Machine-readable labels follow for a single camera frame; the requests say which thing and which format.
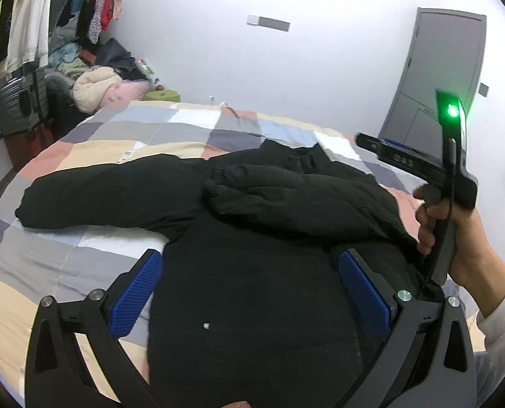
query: door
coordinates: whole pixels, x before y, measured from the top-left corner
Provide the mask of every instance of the door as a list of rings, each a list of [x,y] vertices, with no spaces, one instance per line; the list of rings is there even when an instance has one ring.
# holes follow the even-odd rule
[[[420,8],[400,85],[379,137],[441,158],[436,89],[457,94],[469,112],[485,38],[485,15]]]

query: gray suitcase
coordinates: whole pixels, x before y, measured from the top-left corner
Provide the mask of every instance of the gray suitcase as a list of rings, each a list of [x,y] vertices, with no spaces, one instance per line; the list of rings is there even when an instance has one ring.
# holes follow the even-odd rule
[[[14,78],[0,89],[1,136],[32,130],[48,114],[44,69]]]

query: black jacket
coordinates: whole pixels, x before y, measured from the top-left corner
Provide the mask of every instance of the black jacket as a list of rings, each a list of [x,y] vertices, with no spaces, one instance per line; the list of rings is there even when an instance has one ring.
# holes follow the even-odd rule
[[[396,200],[318,145],[59,171],[34,181],[16,215],[26,227],[170,239],[147,346],[151,386],[170,408],[333,407],[381,341],[363,331],[332,260],[354,247],[395,289],[419,282]]]

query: white hoodie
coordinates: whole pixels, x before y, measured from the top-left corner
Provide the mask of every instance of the white hoodie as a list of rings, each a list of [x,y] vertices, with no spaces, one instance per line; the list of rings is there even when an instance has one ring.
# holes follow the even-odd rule
[[[41,67],[48,64],[49,12],[50,0],[16,0],[3,73],[9,75],[36,58]]]

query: blue gripper pad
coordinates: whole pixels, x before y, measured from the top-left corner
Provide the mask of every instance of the blue gripper pad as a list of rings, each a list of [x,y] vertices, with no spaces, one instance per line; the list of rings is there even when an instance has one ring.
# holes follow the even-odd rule
[[[341,254],[338,269],[341,281],[366,324],[368,334],[386,341],[392,332],[391,324],[397,312],[394,291],[382,276],[371,271],[355,250]]]
[[[128,285],[110,309],[109,331],[115,339],[129,335],[162,277],[163,261],[159,252],[147,250],[138,263],[142,263],[139,270],[129,280]],[[133,275],[134,269],[135,267],[124,275]]]

